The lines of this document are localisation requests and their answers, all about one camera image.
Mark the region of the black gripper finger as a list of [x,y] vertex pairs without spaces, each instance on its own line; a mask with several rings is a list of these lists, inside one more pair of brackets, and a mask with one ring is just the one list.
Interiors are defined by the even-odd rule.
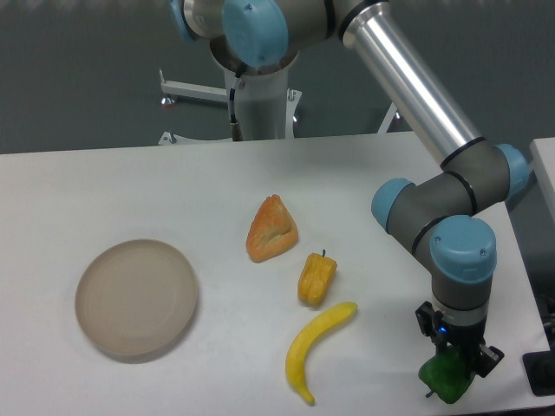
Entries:
[[505,358],[505,354],[494,346],[480,344],[473,358],[473,371],[486,378]]
[[425,301],[416,311],[415,316],[421,333],[428,337],[434,345],[441,343],[439,335],[439,323],[441,322],[441,312],[436,311],[431,302]]

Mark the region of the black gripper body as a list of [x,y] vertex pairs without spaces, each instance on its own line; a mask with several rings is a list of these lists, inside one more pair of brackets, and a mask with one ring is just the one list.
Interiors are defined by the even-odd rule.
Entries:
[[432,310],[433,334],[430,338],[437,352],[443,351],[448,345],[463,352],[478,352],[480,346],[485,344],[486,305],[469,310],[433,305]]

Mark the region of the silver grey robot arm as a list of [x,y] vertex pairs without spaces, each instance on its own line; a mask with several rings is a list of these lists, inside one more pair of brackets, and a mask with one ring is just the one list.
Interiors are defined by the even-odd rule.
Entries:
[[467,375],[488,375],[503,354],[484,340],[497,263],[495,236],[477,219],[528,180],[521,152],[491,146],[413,50],[386,1],[172,1],[183,39],[209,41],[226,82],[232,138],[287,134],[283,75],[300,50],[337,37],[369,68],[441,174],[415,185],[392,179],[372,200],[376,221],[431,274],[431,302],[416,312],[438,352],[457,349]]

